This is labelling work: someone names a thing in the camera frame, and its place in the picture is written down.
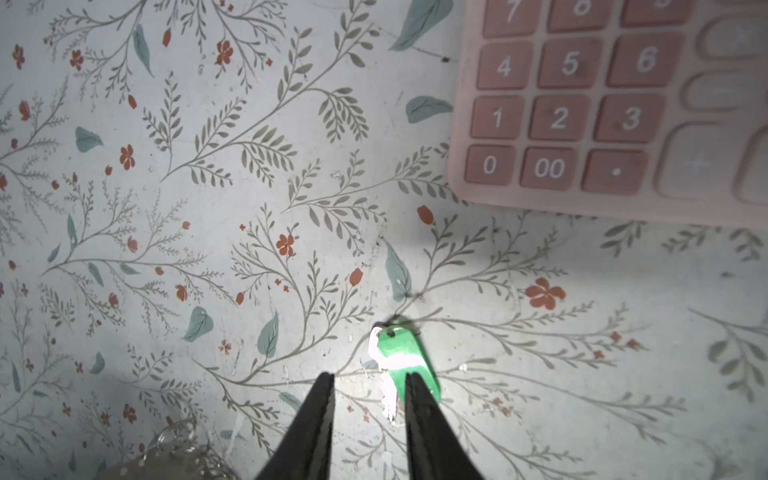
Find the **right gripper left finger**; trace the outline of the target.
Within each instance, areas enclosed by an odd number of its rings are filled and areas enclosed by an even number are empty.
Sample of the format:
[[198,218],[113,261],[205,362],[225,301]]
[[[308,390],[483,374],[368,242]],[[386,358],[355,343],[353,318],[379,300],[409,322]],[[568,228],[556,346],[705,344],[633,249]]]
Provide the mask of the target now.
[[315,380],[274,455],[258,480],[328,479],[335,409],[335,377],[323,372]]

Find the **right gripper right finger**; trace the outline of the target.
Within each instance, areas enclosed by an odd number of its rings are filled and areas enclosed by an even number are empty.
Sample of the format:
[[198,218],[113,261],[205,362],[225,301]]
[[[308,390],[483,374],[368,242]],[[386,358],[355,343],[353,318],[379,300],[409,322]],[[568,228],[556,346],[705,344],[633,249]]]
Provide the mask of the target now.
[[405,419],[411,479],[482,479],[418,373],[406,375]]

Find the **green tagged key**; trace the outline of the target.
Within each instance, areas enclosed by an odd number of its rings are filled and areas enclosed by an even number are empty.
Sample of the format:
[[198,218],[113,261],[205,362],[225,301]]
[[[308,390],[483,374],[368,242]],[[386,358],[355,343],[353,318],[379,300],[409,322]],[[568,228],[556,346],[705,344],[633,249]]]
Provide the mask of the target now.
[[383,414],[390,423],[395,423],[399,402],[405,402],[407,374],[419,374],[434,400],[441,402],[437,377],[411,330],[402,326],[376,324],[369,334],[367,349],[379,371]]

